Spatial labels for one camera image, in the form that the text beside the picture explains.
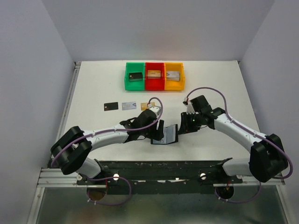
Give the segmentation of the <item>grey credit card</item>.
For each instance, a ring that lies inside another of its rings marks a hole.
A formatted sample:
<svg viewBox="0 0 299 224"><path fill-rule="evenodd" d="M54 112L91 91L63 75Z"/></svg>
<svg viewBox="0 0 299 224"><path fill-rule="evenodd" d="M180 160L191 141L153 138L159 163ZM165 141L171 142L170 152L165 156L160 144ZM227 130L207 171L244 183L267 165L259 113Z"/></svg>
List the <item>grey credit card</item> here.
<svg viewBox="0 0 299 224"><path fill-rule="evenodd" d="M119 109L118 102L110 102L104 104L104 111L113 111L118 109Z"/></svg>

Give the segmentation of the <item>black leather card holder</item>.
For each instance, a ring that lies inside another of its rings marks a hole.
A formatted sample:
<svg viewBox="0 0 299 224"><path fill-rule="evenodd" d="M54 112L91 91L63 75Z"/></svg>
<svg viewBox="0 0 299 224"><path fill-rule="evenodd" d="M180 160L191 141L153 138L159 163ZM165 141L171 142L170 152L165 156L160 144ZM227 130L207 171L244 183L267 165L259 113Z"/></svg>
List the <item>black leather card holder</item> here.
<svg viewBox="0 0 299 224"><path fill-rule="evenodd" d="M161 140L151 140L152 145L169 145L178 142L178 125L171 125L163 128Z"/></svg>

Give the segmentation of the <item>silver VIP credit card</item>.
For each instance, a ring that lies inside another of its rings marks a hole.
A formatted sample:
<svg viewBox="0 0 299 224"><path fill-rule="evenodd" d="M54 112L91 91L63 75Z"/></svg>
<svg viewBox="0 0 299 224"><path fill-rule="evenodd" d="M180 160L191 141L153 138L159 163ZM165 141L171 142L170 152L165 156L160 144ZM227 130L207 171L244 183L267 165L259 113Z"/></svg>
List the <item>silver VIP credit card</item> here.
<svg viewBox="0 0 299 224"><path fill-rule="evenodd" d="M121 104L121 107L123 111L133 110L136 109L136 102L123 102Z"/></svg>

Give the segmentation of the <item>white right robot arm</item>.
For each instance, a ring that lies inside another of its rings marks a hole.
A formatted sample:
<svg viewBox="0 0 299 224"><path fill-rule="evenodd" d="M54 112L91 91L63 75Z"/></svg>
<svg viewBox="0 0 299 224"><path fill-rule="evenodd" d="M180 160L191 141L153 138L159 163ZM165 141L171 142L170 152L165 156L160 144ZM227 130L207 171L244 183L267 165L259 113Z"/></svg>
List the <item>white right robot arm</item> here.
<svg viewBox="0 0 299 224"><path fill-rule="evenodd" d="M213 109L203 95L185 98L183 104L186 112L181 113L179 134L194 133L207 126L227 135L249 153L248 159L227 158L221 161L215 171L217 181L225 183L232 176L244 175L267 182L288 168L289 163L277 135L257 132L234 120L226 110L220 107Z"/></svg>

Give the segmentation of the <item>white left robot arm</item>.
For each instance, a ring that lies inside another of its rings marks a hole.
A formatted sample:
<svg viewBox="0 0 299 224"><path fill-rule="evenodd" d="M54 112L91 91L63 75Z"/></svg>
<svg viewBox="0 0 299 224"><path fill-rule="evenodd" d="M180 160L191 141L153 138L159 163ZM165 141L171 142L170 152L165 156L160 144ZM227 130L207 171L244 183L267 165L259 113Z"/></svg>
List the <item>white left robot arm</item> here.
<svg viewBox="0 0 299 224"><path fill-rule="evenodd" d="M87 176L93 184L103 181L103 168L97 160L88 158L91 151L112 144L136 141L143 136L161 140L164 136L162 108L153 106L138 117L118 123L109 129L83 131L78 126L69 129L51 148L52 168L60 168L64 175L74 172Z"/></svg>

